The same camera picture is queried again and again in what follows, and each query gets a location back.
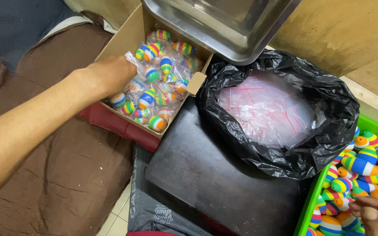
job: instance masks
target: white tile floor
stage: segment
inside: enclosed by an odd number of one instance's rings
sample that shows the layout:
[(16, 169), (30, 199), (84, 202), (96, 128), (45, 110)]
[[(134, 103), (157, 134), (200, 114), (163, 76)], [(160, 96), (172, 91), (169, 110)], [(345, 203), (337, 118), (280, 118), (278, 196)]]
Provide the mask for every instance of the white tile floor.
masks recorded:
[(130, 183), (119, 197), (97, 236), (125, 236), (128, 232), (129, 196), (131, 196)]

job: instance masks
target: gray fabric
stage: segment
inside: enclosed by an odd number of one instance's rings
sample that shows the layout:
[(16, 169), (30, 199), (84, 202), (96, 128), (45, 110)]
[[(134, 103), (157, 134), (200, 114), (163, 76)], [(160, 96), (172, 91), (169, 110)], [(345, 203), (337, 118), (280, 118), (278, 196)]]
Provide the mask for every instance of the gray fabric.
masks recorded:
[(152, 156), (153, 153), (135, 144), (128, 231), (163, 231), (179, 236), (211, 235), (188, 220), (200, 218), (193, 209), (145, 179), (144, 171)]
[(79, 14), (62, 0), (0, 0), (0, 60), (15, 70), (29, 48), (71, 16)]

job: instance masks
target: brown blanket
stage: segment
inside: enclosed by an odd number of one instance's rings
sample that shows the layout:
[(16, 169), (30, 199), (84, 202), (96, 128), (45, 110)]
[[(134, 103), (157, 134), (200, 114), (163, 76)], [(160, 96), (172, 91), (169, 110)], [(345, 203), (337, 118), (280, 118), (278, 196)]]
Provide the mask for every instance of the brown blanket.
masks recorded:
[[(88, 23), (30, 49), (16, 75), (0, 63), (0, 115), (90, 64), (112, 34)], [(132, 173), (133, 142), (74, 117), (0, 189), (0, 235), (95, 235)]]

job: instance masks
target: stainless steel tray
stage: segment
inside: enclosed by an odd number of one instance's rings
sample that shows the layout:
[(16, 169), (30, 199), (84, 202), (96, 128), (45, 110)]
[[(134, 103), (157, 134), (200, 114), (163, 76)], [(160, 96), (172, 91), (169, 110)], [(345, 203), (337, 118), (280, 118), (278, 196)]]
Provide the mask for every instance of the stainless steel tray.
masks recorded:
[(152, 15), (234, 65), (263, 51), (301, 0), (141, 0)]

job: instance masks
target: hand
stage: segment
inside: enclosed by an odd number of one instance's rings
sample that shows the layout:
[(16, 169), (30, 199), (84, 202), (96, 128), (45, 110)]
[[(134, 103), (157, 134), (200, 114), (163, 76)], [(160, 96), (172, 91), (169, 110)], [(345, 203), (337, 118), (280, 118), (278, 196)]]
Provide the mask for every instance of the hand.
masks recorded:
[(136, 70), (137, 67), (126, 57), (110, 56), (73, 73), (78, 74), (79, 84), (87, 86), (87, 91), (91, 93), (89, 95), (94, 96), (97, 101), (122, 92), (129, 81), (137, 75)]
[(361, 217), (366, 236), (378, 236), (378, 198), (371, 196), (357, 197), (349, 206), (355, 217)]

